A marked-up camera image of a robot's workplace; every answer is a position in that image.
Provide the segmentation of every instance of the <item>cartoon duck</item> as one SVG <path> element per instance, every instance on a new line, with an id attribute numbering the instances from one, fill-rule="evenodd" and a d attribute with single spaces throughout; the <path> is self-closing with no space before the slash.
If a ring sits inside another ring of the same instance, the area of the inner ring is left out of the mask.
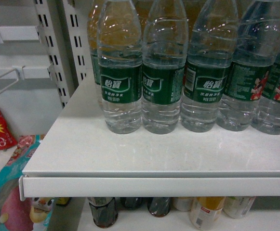
<path id="1" fill-rule="evenodd" d="M 40 227 L 44 227 L 43 221 L 50 213 L 53 201 L 52 197 L 27 198 L 21 201 L 17 186 L 11 190 L 2 206 L 0 223 L 9 231 L 43 230 Z"/>

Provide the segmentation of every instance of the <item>bottle row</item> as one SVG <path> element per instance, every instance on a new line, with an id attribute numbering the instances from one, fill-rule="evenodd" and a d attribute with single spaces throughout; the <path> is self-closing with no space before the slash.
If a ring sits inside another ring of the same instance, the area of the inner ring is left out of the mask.
<path id="1" fill-rule="evenodd" d="M 88 197 L 93 221 L 100 228 L 112 226 L 118 219 L 118 199 L 115 197 Z M 121 197 L 123 208 L 138 209 L 147 205 L 148 212 L 158 218 L 166 216 L 172 209 L 188 212 L 193 226 L 199 230 L 210 230 L 224 211 L 231 218 L 245 217 L 255 197 Z"/>
<path id="2" fill-rule="evenodd" d="M 280 0 L 94 0 L 87 32 L 111 131 L 280 134 Z"/>

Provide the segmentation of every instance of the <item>bottle on lower shelf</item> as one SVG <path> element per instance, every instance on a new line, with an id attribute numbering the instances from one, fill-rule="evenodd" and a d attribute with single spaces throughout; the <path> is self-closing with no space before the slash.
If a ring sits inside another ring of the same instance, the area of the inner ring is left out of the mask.
<path id="1" fill-rule="evenodd" d="M 148 199 L 147 208 L 151 215 L 162 218 L 171 210 L 170 197 L 151 197 Z"/>
<path id="2" fill-rule="evenodd" d="M 88 197 L 93 221 L 100 228 L 112 226 L 118 217 L 115 197 Z"/>
<path id="3" fill-rule="evenodd" d="M 192 206 L 193 197 L 173 197 L 172 204 L 179 211 L 189 211 Z"/>
<path id="4" fill-rule="evenodd" d="M 243 218 L 248 214 L 255 196 L 228 196 L 223 211 L 231 218 Z"/>
<path id="5" fill-rule="evenodd" d="M 139 208 L 142 205 L 142 197 L 121 197 L 120 203 L 122 206 L 129 210 L 134 210 Z"/>
<path id="6" fill-rule="evenodd" d="M 195 197 L 190 211 L 190 220 L 199 230 L 210 230 L 222 212 L 225 196 Z"/>

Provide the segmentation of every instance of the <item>white metal shelf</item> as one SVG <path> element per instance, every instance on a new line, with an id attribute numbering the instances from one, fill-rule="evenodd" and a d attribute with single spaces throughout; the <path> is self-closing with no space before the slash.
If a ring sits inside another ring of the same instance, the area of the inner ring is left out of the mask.
<path id="1" fill-rule="evenodd" d="M 80 84 L 24 168 L 25 197 L 280 196 L 280 135 L 215 125 L 166 135 L 108 130 L 93 74 Z"/>
<path id="2" fill-rule="evenodd" d="M 20 0 L 14 3 L 0 0 L 0 43 L 15 40 L 39 41 L 41 31 L 42 26 L 33 1 Z"/>
<path id="3" fill-rule="evenodd" d="M 23 78 L 50 78 L 53 64 L 50 62 L 47 48 L 39 42 L 0 44 L 0 75 L 18 67 Z M 15 79 L 10 73 L 1 79 Z"/>

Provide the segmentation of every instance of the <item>clear water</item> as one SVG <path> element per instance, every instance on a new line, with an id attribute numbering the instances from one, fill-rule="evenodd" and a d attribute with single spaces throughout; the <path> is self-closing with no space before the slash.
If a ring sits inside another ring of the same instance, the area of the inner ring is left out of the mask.
<path id="1" fill-rule="evenodd" d="M 251 126 L 267 134 L 280 135 L 280 103 L 262 96 Z"/>
<path id="2" fill-rule="evenodd" d="M 206 1 L 193 27 L 188 61 L 203 68 L 226 68 L 237 42 L 235 1 Z M 181 123 L 190 131 L 206 132 L 215 124 L 219 102 L 200 103 L 182 96 Z"/>
<path id="3" fill-rule="evenodd" d="M 280 0 L 256 0 L 242 17 L 233 61 L 249 66 L 271 66 L 279 49 Z M 241 101 L 223 95 L 216 122 L 227 130 L 245 130 L 258 104 L 259 101 Z"/>
<path id="4" fill-rule="evenodd" d="M 280 52 L 276 63 L 280 64 Z M 280 103 L 262 96 L 251 126 L 267 134 L 280 135 Z"/>
<path id="5" fill-rule="evenodd" d="M 143 36 L 143 64 L 173 70 L 185 66 L 188 24 L 182 1 L 157 0 L 153 3 Z M 144 127 L 155 134 L 172 132 L 179 119 L 180 100 L 160 105 L 142 98 Z"/>
<path id="6" fill-rule="evenodd" d="M 97 45 L 101 66 L 124 69 L 141 65 L 141 27 L 131 0 L 106 2 L 99 18 Z M 141 126 L 141 99 L 131 103 L 102 99 L 102 105 L 111 131 L 127 134 Z"/>

